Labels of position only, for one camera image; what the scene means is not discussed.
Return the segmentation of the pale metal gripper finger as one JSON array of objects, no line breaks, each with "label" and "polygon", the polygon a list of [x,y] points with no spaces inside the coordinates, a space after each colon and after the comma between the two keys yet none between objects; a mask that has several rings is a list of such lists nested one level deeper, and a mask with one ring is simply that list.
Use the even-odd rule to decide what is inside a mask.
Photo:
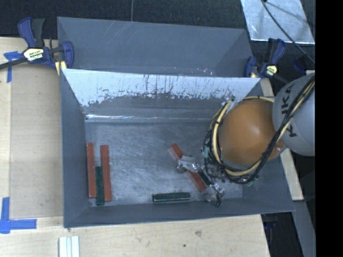
[{"label": "pale metal gripper finger", "polygon": [[184,155],[178,160],[176,170],[179,173],[184,173],[186,171],[195,173],[200,170],[200,165],[194,157]]},{"label": "pale metal gripper finger", "polygon": [[202,197],[207,202],[221,203],[225,189],[218,183],[211,184],[203,193]]}]

